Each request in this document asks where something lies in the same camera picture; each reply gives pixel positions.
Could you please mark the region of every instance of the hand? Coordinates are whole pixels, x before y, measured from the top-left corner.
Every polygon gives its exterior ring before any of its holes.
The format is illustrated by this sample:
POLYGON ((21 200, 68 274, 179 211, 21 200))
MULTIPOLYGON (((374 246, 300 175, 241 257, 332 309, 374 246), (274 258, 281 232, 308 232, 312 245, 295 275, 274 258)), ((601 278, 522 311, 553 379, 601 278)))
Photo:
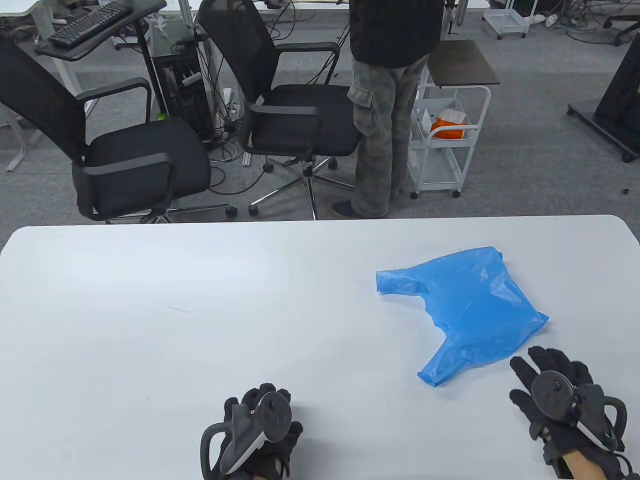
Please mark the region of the hand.
MULTIPOLYGON (((253 388, 244 394, 242 403, 247 405, 250 410, 255 410, 262 397, 268 392, 275 392, 276 388, 270 383, 263 383, 260 388, 253 388)), ((284 396, 288 402, 291 402, 291 394, 284 390, 278 390, 278 393, 284 396)), ((225 401, 225 422, 231 421, 231 410, 234 405, 238 404, 238 400, 235 397, 231 397, 225 401)), ((282 469, 286 470, 287 476, 289 476, 289 460, 293 448, 298 443, 298 438, 302 434, 303 428, 300 422, 291 422, 288 434, 285 438, 277 444, 271 442, 264 442, 264 445, 260 450, 253 452, 253 454, 246 460, 241 467, 243 472, 248 474, 249 478, 261 477, 266 480, 280 480, 283 476, 282 469)), ((220 445, 220 455, 215 467, 213 467, 211 480, 219 479, 220 473, 220 458, 231 443, 231 434, 227 434, 225 439, 220 445)))
MULTIPOLYGON (((529 356, 540 371, 552 370, 560 372, 575 386, 593 383, 593 378, 587 366, 582 362, 571 362, 560 350, 531 347, 529 356)), ((538 376, 538 372, 520 356, 514 356, 510 365, 520 381, 531 393, 531 384, 538 376)), ((556 474, 560 478, 571 478, 570 475, 566 476, 568 469, 565 461, 569 461, 572 452, 576 451, 580 452, 587 460, 597 464, 608 480, 622 477, 620 463, 614 454, 601 450, 577 428, 556 422, 545 416, 536 406, 531 395, 522 390, 512 390, 509 393, 509 398, 531 422, 530 433, 532 433, 532 438, 535 440, 537 436, 542 437, 545 442, 545 461, 547 461, 547 464, 554 465, 556 474)), ((619 439, 618 441, 620 449, 623 451, 622 440, 619 439)), ((582 480, 583 475, 578 475, 574 472, 573 467, 571 473, 573 473, 574 478, 582 480)))
MULTIPOLYGON (((529 356, 540 371, 553 370, 560 372, 576 386, 583 383, 593 383, 587 366, 582 362, 569 361, 566 355, 560 350, 554 350, 552 348, 545 350, 542 347, 531 347, 529 349, 529 356)), ((531 393, 531 384, 538 376, 538 372, 520 356, 514 356, 511 359, 510 365, 520 381, 529 393, 531 393)), ((553 439, 560 455, 564 455, 572 450, 578 450, 581 447, 593 445, 577 428, 561 424, 545 416, 540 409, 538 409, 531 395, 522 390, 512 390, 509 393, 509 398, 520 408, 532 424, 540 425, 541 429, 546 429, 546 432, 541 432, 541 436, 544 440, 548 440, 547 437, 553 439)))

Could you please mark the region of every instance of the keyboard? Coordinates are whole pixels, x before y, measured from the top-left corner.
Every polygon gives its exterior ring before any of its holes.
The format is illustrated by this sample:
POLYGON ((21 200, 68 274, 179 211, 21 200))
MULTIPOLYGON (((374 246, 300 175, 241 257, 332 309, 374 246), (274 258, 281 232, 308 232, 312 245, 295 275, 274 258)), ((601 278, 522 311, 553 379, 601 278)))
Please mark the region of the keyboard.
POLYGON ((64 49, 72 49, 85 40, 104 31, 123 17, 130 15, 133 8, 129 4, 111 2, 84 17, 74 20, 58 30, 49 41, 64 49))

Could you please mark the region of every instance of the camouflage cargo pants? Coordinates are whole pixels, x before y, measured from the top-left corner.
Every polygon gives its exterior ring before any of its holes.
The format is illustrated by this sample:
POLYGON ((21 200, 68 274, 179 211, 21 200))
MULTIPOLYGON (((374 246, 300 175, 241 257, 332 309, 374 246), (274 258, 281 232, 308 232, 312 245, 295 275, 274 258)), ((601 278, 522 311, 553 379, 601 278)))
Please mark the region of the camouflage cargo pants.
POLYGON ((405 68, 372 67, 353 60, 353 121, 363 137, 358 146, 352 208, 367 218, 387 214, 400 193, 409 155, 411 111, 424 57, 405 68))

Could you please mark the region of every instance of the white table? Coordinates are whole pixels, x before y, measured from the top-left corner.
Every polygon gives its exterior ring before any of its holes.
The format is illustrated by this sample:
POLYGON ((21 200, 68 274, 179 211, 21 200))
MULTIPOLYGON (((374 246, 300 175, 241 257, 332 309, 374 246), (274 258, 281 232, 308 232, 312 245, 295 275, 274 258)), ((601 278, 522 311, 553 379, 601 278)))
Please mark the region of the white table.
MULTIPOLYGON (((200 8, 200 4, 202 0, 189 0, 189 6, 194 12, 197 12, 200 8)), ((277 13, 280 14, 282 9, 276 8, 268 8, 264 1, 258 0, 255 1, 255 7, 261 13, 277 13)), ((296 10, 305 10, 312 12, 348 12, 349 4, 341 3, 337 4, 335 1, 316 1, 316 2, 295 2, 296 10)), ((469 0, 467 9, 468 10, 486 10, 489 8, 489 2, 487 0, 469 0)), ((168 12, 179 12, 180 7, 178 0, 167 0, 167 6, 164 8, 165 11, 168 12)))
MULTIPOLYGON (((47 3, 48 0, 0 0, 0 18, 26 17, 30 15, 38 28, 40 37, 49 38, 55 33, 55 30, 53 28, 52 10, 47 3)), ((62 79, 62 83, 67 89, 73 95, 81 93, 83 90, 80 88, 76 73, 69 67, 69 64, 58 58, 53 58, 52 60, 62 79)), ((91 113, 96 102, 97 100, 90 100, 84 105, 84 111, 87 115, 91 113)), ((6 167, 6 170, 11 172, 26 156, 31 146, 38 141, 40 132, 35 132, 30 139, 25 138, 24 132, 15 121, 15 115, 4 106, 0 106, 0 117, 6 117, 7 121, 9 121, 10 127, 13 129, 20 144, 20 150, 6 167)))
POLYGON ((508 361, 432 388, 443 340, 375 272, 494 245, 628 407, 640 465, 640 246, 612 216, 31 227, 0 253, 0 471, 198 480, 200 435, 263 381, 292 392, 305 480, 555 479, 508 361))

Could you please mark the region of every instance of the person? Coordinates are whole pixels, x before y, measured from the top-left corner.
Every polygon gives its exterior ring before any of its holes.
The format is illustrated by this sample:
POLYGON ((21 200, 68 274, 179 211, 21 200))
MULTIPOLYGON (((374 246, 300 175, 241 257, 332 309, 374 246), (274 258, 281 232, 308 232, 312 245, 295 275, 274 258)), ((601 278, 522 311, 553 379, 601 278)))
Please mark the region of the person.
MULTIPOLYGON (((582 362, 571 362, 560 350, 532 347, 528 354, 540 369, 540 371, 553 370, 564 375, 573 385, 579 386, 585 383, 593 383, 589 369, 582 362)), ((514 389, 509 393, 511 401, 519 407, 532 427, 529 434, 537 432, 537 440, 541 438, 544 443, 545 459, 549 460, 559 477, 573 478, 575 480, 640 480, 638 474, 625 476, 622 472, 618 455, 604 451, 596 446, 578 428, 561 424, 544 416, 531 397, 531 385, 538 376, 538 372, 531 367, 522 357, 514 356, 510 366, 518 379, 522 382, 527 392, 514 389)), ((270 383, 263 383, 260 388, 249 390, 243 397, 242 403, 254 410, 260 399, 267 392, 276 391, 270 383)), ((286 390, 278 390, 289 402, 291 395, 286 390)), ((225 402, 225 422, 231 419, 231 408, 237 404, 237 398, 230 398, 225 402)), ((299 422, 291 422, 287 436, 278 444, 266 442, 264 446, 255 452, 243 464, 239 477, 247 480, 282 480, 284 474, 289 475, 289 462, 291 453, 298 443, 298 438, 303 432, 299 422)), ((222 442, 220 456, 230 443, 230 435, 222 442)), ((619 450, 624 451, 622 439, 618 439, 619 450)), ((205 475, 204 480, 222 480, 220 474, 220 457, 211 475, 205 475)))
POLYGON ((362 133, 351 200, 342 218, 380 218, 400 193, 411 112, 427 57, 440 41, 443 0, 350 0, 353 121, 362 133))

